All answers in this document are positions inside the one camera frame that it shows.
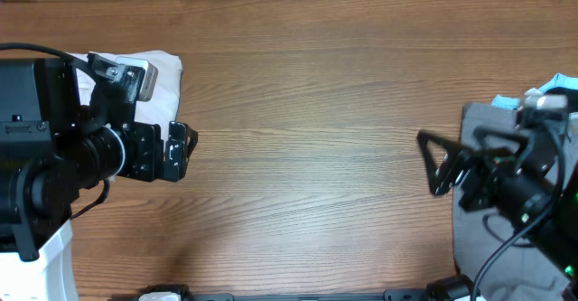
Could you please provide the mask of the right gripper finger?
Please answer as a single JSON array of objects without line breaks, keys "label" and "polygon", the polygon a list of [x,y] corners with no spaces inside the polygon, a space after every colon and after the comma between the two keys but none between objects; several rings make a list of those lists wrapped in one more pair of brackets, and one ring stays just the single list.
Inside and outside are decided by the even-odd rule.
[{"label": "right gripper finger", "polygon": [[466,175],[470,149],[425,130],[418,132],[416,140],[424,159],[430,193],[433,196],[447,194]]},{"label": "right gripper finger", "polygon": [[491,161],[494,158],[511,161],[527,161],[533,154],[536,139],[530,129],[504,130],[479,126],[473,136],[480,146],[471,152],[476,161]]}]

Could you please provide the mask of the beige shorts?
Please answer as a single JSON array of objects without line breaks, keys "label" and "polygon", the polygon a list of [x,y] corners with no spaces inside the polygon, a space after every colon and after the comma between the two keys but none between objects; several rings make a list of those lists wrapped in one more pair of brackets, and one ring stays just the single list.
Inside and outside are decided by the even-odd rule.
[{"label": "beige shorts", "polygon": [[148,61],[157,70],[157,79],[153,96],[149,101],[137,101],[135,122],[147,125],[159,125],[161,139],[166,142],[169,124],[177,118],[181,96],[182,61],[176,55],[164,51],[137,52],[132,54],[112,54],[99,52],[111,61],[139,59]]}]

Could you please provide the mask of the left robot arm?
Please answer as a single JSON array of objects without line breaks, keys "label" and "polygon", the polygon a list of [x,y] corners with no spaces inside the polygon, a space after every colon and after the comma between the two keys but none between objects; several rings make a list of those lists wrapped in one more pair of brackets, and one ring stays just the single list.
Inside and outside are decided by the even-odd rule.
[{"label": "left robot arm", "polygon": [[1,63],[1,297],[74,300],[71,209],[123,176],[177,182],[198,141],[181,122],[136,120],[156,80],[146,61],[76,57]]}]

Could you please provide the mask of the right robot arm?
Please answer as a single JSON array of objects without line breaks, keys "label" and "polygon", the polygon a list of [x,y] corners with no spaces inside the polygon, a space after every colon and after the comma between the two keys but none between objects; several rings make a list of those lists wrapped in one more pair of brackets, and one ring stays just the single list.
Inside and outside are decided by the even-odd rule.
[{"label": "right robot arm", "polygon": [[[577,298],[577,177],[565,176],[560,165],[554,183],[545,178],[545,168],[536,152],[553,148],[553,158],[564,158],[556,128],[548,123],[532,127],[527,134],[477,127],[473,134],[478,149],[465,146],[428,131],[420,131],[417,143],[424,158],[432,195],[445,195],[460,184],[460,207],[466,212],[494,208],[510,222],[514,233],[503,241],[483,263],[465,295],[481,295],[481,282],[499,258],[520,239],[528,240],[568,278],[564,300]],[[512,152],[504,147],[489,148],[487,137],[515,142]]]}]

